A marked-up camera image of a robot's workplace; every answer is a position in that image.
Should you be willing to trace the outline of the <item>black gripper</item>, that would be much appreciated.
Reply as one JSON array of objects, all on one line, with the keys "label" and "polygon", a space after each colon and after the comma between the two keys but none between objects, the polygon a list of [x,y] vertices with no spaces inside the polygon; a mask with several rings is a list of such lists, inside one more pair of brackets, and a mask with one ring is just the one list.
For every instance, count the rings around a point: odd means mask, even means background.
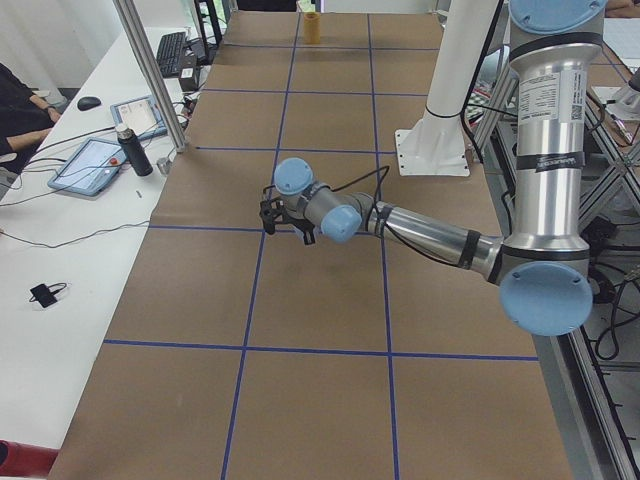
[{"label": "black gripper", "polygon": [[277,225],[293,225],[295,229],[299,230],[299,237],[305,246],[316,243],[314,229],[306,229],[302,219],[291,217],[279,197],[261,200],[259,216],[263,230],[269,235],[275,233]]}]

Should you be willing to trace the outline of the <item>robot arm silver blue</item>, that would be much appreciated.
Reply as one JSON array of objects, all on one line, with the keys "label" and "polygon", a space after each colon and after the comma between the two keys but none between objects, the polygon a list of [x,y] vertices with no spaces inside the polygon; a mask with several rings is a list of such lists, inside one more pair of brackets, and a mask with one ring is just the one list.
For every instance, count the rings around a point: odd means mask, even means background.
[{"label": "robot arm silver blue", "polygon": [[518,80],[515,209],[506,237],[489,237],[318,181],[300,158],[281,161],[260,217],[273,234],[292,225],[306,244],[359,232],[399,242],[437,263],[498,286],[508,318],[539,336],[588,319],[589,247],[579,233],[587,75],[601,54],[602,1],[455,1],[423,116],[396,132],[404,176],[464,176],[462,116],[502,9],[509,12],[508,69]]}]

